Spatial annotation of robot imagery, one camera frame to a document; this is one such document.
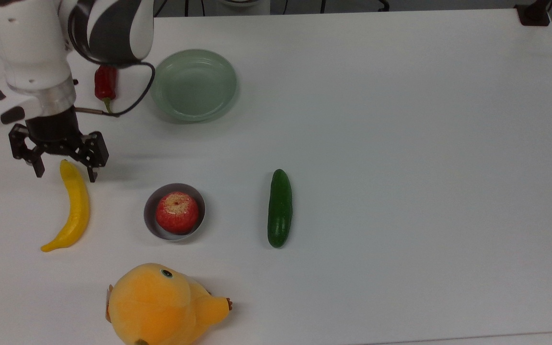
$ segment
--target yellow stuffed animal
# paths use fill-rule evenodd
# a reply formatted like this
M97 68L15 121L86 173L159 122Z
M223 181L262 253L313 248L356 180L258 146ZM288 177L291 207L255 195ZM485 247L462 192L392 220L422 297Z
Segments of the yellow stuffed animal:
M110 286L105 317L126 345L189 345L230 310L191 278L141 264Z

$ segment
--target green stem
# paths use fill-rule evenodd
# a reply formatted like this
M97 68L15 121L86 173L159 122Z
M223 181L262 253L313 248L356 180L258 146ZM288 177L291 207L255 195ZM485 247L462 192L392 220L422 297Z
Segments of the green stem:
M112 109L110 109L110 102L112 100L110 100L110 98L106 97L106 98L103 98L103 103L105 104L105 109L111 114L112 113Z

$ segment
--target cucumber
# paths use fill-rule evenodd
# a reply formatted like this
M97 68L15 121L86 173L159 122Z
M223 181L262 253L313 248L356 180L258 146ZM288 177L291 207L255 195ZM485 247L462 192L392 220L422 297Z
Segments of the cucumber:
M280 248L289 237L293 218L293 194L287 173L274 171L270 188L270 204L267 212L267 240L272 247Z

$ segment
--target red apple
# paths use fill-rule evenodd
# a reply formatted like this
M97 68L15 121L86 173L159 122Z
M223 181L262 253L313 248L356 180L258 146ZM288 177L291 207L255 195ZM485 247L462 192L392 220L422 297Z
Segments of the red apple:
M175 234L186 234L197 222L199 208L188 194L173 192L164 196L157 205L155 218L165 230Z

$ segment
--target toy banana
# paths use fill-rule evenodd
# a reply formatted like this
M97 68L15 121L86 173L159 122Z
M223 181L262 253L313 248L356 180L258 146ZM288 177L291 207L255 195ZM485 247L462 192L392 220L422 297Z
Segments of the toy banana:
M50 243L42 245L43 252L70 247L70 245L76 243L86 229L90 214L88 192L78 168L74 164L62 160L59 170L65 188L68 190L69 216L57 237Z

